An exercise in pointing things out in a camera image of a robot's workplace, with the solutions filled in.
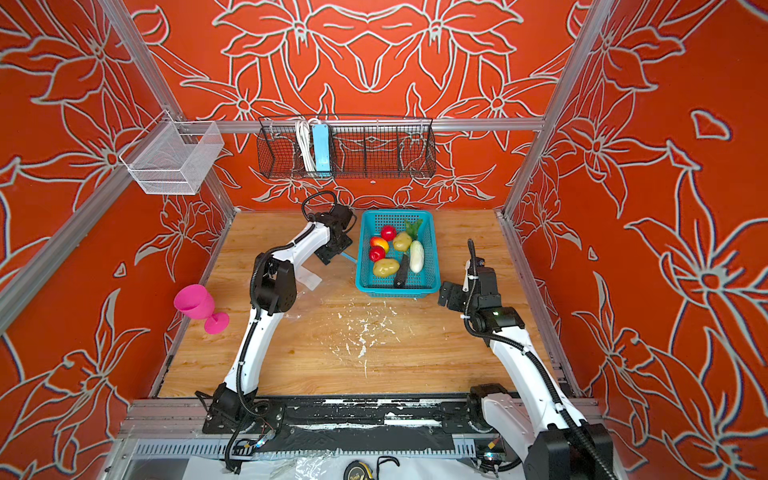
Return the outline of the dark red apple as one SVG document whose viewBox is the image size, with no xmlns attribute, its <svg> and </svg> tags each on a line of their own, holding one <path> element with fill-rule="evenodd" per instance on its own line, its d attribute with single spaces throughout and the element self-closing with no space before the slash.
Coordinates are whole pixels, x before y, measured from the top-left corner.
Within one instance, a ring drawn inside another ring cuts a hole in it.
<svg viewBox="0 0 768 480">
<path fill-rule="evenodd" d="M 397 234 L 397 229 L 392 225 L 384 225 L 380 230 L 380 236 L 387 242 L 392 242 Z"/>
</svg>

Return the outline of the clear zip top bag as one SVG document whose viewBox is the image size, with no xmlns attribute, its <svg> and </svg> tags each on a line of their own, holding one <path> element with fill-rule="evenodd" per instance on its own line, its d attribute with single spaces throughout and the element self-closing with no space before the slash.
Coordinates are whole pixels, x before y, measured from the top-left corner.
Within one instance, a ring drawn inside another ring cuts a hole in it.
<svg viewBox="0 0 768 480">
<path fill-rule="evenodd" d="M 312 256 L 296 270 L 296 281 L 300 289 L 315 291 L 317 288 L 331 288 L 354 280 L 357 259 L 349 253 L 335 256 L 329 264 L 323 264 Z"/>
</svg>

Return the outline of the yellow potato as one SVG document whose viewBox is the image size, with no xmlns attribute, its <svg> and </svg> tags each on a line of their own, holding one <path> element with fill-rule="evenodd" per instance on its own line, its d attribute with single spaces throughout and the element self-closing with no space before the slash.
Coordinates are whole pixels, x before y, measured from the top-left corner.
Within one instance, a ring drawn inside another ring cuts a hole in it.
<svg viewBox="0 0 768 480">
<path fill-rule="evenodd" d="M 377 278 L 387 278 L 395 275 L 400 268 L 400 263 L 393 258 L 383 258 L 374 263 L 373 275 Z"/>
</svg>

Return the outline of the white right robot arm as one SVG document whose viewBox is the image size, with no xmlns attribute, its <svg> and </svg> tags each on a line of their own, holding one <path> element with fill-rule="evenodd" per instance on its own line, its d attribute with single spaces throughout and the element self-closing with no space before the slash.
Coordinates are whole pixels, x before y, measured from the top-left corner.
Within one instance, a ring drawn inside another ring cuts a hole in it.
<svg viewBox="0 0 768 480">
<path fill-rule="evenodd" d="M 459 313 L 466 331 L 484 341 L 516 389 L 472 389 L 473 411 L 496 431 L 527 479 L 624 479 L 627 474 L 606 427 L 590 422 L 563 392 L 536 352 L 524 321 L 502 304 L 493 268 L 472 241 L 463 283 L 442 285 L 438 303 Z"/>
</svg>

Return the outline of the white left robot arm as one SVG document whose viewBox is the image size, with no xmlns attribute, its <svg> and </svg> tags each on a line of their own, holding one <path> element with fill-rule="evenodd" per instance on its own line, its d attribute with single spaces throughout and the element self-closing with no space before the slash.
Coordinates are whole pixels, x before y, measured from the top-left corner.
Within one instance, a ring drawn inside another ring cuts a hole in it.
<svg viewBox="0 0 768 480">
<path fill-rule="evenodd" d="M 249 282 L 250 313 L 245 335 L 225 380 L 206 407 L 203 431 L 232 433 L 264 419 L 269 402 L 257 397 L 262 366 L 277 327 L 298 298 L 298 272 L 310 257 L 324 264 L 352 244 L 348 230 L 356 218 L 344 205 L 309 213 L 303 230 L 290 242 L 259 254 Z"/>
</svg>

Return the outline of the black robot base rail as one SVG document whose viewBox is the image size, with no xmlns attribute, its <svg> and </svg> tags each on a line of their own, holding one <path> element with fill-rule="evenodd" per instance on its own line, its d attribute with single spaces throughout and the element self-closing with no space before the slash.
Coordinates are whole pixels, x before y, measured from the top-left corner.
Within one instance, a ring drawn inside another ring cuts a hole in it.
<svg viewBox="0 0 768 480">
<path fill-rule="evenodd" d="M 254 416 L 230 394 L 203 403 L 203 433 L 233 436 L 233 453 L 241 457 L 327 452 L 474 458 L 510 451 L 466 393 L 271 396 L 256 399 Z"/>
</svg>

